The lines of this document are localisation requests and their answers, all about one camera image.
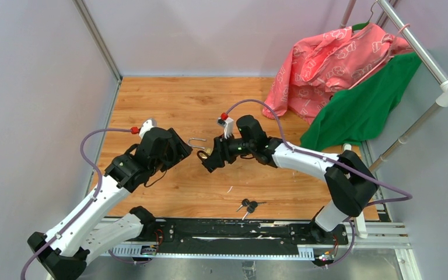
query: robotic arm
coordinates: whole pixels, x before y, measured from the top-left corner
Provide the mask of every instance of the robotic arm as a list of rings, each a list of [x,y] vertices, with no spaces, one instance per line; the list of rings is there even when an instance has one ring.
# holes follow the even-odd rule
[[[236,121],[241,138],[232,135],[234,121],[226,115],[221,116],[218,124],[224,127],[224,134],[214,138],[213,150],[209,155],[199,150],[197,156],[203,166],[213,172],[224,167],[225,162],[232,164],[238,156],[253,156],[262,165],[274,168],[288,168],[312,175],[327,183],[332,200],[315,215],[310,223],[310,234],[321,242],[326,233],[349,217],[357,217],[378,189],[356,174],[327,161],[327,158],[342,162],[355,170],[373,177],[356,153],[350,150],[342,154],[321,153],[304,149],[283,140],[268,137],[260,123],[251,115],[245,115]]]
[[[53,237],[56,239],[39,255],[38,260],[54,279],[76,279],[96,257],[117,244],[136,237],[147,239],[153,234],[155,218],[139,206],[115,223],[93,232],[93,228],[112,207],[133,193],[158,171],[166,172],[192,149],[174,129],[156,127],[154,120],[143,124],[140,144],[132,145],[113,159],[107,167],[100,192],[95,188],[60,223],[46,233],[35,232],[28,238],[32,251],[38,252]],[[70,224],[67,231],[60,230]]]

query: wooden table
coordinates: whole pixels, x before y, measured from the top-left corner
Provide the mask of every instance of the wooden table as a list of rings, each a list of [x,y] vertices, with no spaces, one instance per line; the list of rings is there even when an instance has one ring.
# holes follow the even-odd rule
[[[197,143],[212,147],[213,138],[222,133],[222,127],[216,124],[220,114],[243,99],[265,100],[271,83],[272,78],[124,78],[110,127],[140,126],[153,117],[158,126],[173,127],[183,140],[204,138],[208,141]],[[244,103],[230,116],[236,120],[251,114],[267,135],[280,137],[276,122],[265,118],[260,109],[259,104]],[[298,145],[308,123],[291,112],[281,117],[281,122],[287,140]],[[109,132],[98,162],[100,169],[136,142],[137,135]],[[208,173],[195,151],[153,187],[138,187],[109,214],[123,216],[142,205],[156,217],[241,218],[245,210],[237,213],[236,209],[242,199],[248,198],[267,202],[249,216],[251,219],[311,219],[331,199],[324,182],[293,170],[263,166],[255,160],[238,159]],[[340,153],[341,147],[325,152]],[[365,218],[378,220],[375,207],[365,210]]]

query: clothes rack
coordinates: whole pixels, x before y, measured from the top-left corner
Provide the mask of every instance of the clothes rack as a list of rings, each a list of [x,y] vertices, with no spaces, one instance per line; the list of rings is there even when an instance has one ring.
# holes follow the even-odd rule
[[[379,21],[383,22],[385,16],[388,17],[394,25],[400,29],[405,23],[397,15],[393,6],[388,0],[376,0],[382,8],[383,14],[379,17]],[[341,28],[344,28],[348,22],[349,16],[354,8],[356,0],[350,0],[344,16],[341,21]],[[391,156],[401,145],[406,144],[409,137],[417,131],[426,121],[432,116],[436,115],[441,109],[448,106],[448,75],[435,61],[435,59],[428,53],[428,50],[416,39],[410,28],[404,28],[401,32],[403,37],[408,41],[408,44],[413,48],[415,53],[420,57],[423,64],[428,68],[433,77],[439,82],[443,93],[435,100],[435,102],[428,108],[385,152],[383,152],[375,162],[369,167],[371,172],[375,172],[383,162],[388,161]]]

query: white wall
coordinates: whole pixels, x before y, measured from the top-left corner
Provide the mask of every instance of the white wall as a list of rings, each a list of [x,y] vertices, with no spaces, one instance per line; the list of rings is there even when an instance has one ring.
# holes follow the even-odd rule
[[[298,40],[338,28],[340,0],[86,0],[125,76],[274,76]],[[358,0],[349,24],[365,22]]]
[[[400,1],[396,10],[448,74],[448,1]],[[421,66],[383,133],[370,141],[373,154],[385,151],[439,95],[438,84]],[[390,209],[408,228],[423,279],[448,279],[448,108],[382,165],[380,174],[414,195]]]
[[[84,196],[79,143],[104,126],[115,90],[72,1],[0,0],[0,279],[18,279],[30,234]],[[45,275],[35,261],[27,278]]]

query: red connector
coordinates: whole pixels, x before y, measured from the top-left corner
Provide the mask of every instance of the red connector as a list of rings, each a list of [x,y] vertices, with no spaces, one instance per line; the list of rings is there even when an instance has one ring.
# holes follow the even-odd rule
[[[131,134],[138,134],[138,133],[140,133],[140,129],[138,127],[131,128]]]

